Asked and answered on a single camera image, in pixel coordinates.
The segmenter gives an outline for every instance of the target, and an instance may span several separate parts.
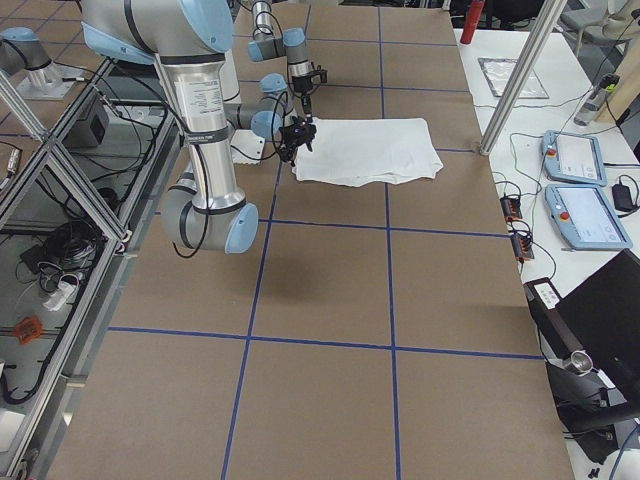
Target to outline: robot label sticker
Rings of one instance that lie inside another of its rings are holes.
[[[224,109],[220,80],[175,82],[176,93],[189,117],[206,117]]]

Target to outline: black monitor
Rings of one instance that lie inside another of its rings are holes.
[[[596,367],[640,402],[640,259],[622,250],[556,309]]]

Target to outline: red fire extinguisher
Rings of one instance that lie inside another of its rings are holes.
[[[480,22],[480,16],[482,15],[482,9],[484,8],[485,0],[471,0],[471,6],[469,12],[467,12],[467,20],[464,22],[464,30],[462,31],[462,37],[460,43],[468,45],[471,43],[473,34]]]

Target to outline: chair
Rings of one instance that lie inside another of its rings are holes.
[[[571,10],[560,15],[560,21],[566,27],[565,36],[576,43],[574,54],[580,54],[584,43],[594,45],[625,44],[626,52],[629,39],[610,38],[603,34],[602,27],[607,19],[618,12],[627,2],[625,0],[589,0],[589,8]]]

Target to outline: brown cardboard surface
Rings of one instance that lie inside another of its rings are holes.
[[[29,0],[12,13],[13,18],[49,18],[62,7],[60,2]]]
[[[271,227],[254,334],[388,344],[384,231]]]
[[[52,19],[40,27],[38,30],[38,38],[43,42],[69,43],[74,40],[81,30],[82,26],[80,22]]]
[[[507,238],[392,232],[396,342],[539,355]]]
[[[75,2],[65,2],[60,10],[51,17],[55,20],[82,20],[82,12]]]
[[[211,478],[244,343],[110,332],[48,480]]]
[[[273,218],[384,226],[384,185],[372,183],[353,188],[320,182],[298,182],[291,169],[283,166]]]
[[[385,87],[469,91],[456,46],[382,45]]]
[[[244,255],[203,250],[189,262],[175,254],[154,218],[112,324],[245,334],[264,233],[260,227]]]
[[[395,478],[389,352],[252,343],[229,480]]]
[[[440,9],[381,8],[380,27],[383,42],[457,43],[449,13]]]
[[[313,94],[313,115],[341,120],[375,120],[382,118],[382,95],[379,88],[333,87],[323,85]]]
[[[15,12],[22,5],[22,0],[4,0],[0,3],[0,17],[7,17],[11,13]]]
[[[5,18],[0,22],[0,28],[2,30],[6,30],[11,27],[27,27],[31,30],[38,30],[42,25],[44,25],[44,20],[38,19],[38,17],[34,17],[35,19],[22,19],[22,18]]]
[[[444,167],[434,180],[389,185],[393,227],[506,233],[487,157],[438,152]]]
[[[384,91],[386,118],[424,118],[436,148],[473,150],[482,134],[468,93]]]
[[[329,84],[380,86],[380,45],[329,40],[309,40],[307,44],[310,58],[328,70]]]
[[[309,15],[307,37],[326,40],[378,42],[378,9],[374,7],[314,5]]]
[[[542,361],[398,353],[403,478],[573,479]]]

